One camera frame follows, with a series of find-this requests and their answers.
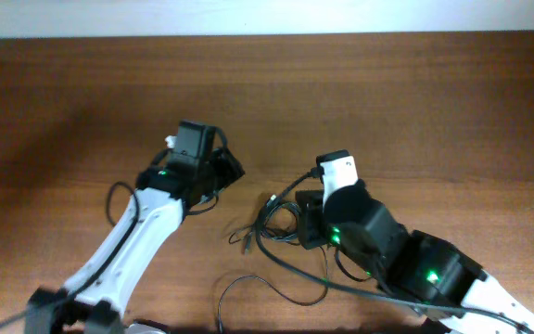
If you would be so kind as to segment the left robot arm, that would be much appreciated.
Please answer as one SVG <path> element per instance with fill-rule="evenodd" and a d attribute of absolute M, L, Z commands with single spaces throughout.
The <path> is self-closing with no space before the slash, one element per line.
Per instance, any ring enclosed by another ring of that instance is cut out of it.
<path fill-rule="evenodd" d="M 165 333 L 152 321 L 124 325 L 129 300 L 161 245 L 200 204 L 217 202 L 220 193 L 244 174 L 214 125 L 182 121 L 175 136 L 130 187 L 120 220 L 87 263 L 59 290 L 36 290 L 28 301 L 27 333 L 61 333 L 83 324 L 86 333 Z"/>

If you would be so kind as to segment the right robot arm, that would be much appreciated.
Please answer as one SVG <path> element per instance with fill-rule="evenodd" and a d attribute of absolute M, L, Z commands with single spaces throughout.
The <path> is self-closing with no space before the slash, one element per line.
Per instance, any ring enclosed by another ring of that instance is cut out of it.
<path fill-rule="evenodd" d="M 329 244 L 388 296 L 450 333 L 534 333 L 534 314 L 481 264 L 449 241 L 407 228 L 367 192 L 363 181 L 326 195 L 303 190 L 299 242 Z"/>

